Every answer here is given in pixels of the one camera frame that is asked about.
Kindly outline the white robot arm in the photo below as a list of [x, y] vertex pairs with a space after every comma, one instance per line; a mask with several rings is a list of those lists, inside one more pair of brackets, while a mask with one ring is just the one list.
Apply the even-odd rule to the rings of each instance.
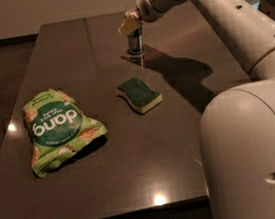
[[250, 78], [201, 118], [200, 151], [213, 219], [275, 219], [275, 21], [245, 0], [137, 0], [129, 34], [190, 1]]

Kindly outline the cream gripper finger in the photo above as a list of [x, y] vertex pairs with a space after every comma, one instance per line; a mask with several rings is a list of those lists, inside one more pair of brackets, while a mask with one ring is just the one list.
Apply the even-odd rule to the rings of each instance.
[[136, 10], [131, 10], [125, 13], [124, 22], [120, 25], [118, 32], [122, 36], [131, 35], [135, 30], [139, 29], [142, 26], [142, 18], [140, 13]]

